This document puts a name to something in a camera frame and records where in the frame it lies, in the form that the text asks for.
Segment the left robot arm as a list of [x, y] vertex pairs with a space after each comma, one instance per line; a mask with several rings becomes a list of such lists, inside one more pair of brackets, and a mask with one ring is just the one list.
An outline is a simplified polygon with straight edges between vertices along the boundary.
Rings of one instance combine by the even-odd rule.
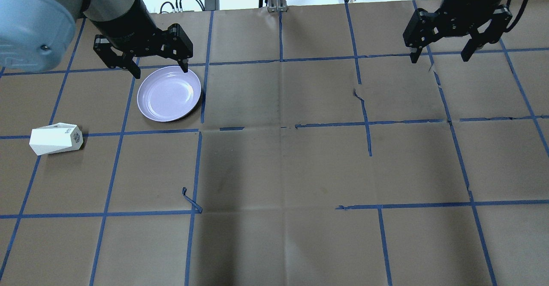
[[188, 72], [190, 38], [180, 24], [161, 30], [142, 0], [0, 0], [1, 66], [26, 72], [57, 67], [80, 18], [99, 31], [93, 50], [106, 67], [139, 78], [134, 58], [159, 56]]

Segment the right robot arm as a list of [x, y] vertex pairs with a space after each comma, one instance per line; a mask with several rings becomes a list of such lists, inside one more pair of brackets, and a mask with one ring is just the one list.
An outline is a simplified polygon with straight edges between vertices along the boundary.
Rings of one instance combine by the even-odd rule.
[[467, 62], [484, 45], [495, 44], [502, 34], [513, 30], [528, 1], [523, 0], [515, 18], [509, 9], [511, 0], [442, 0], [434, 12], [417, 8], [403, 32], [410, 61], [417, 63], [423, 49], [441, 38], [469, 35], [461, 51]]

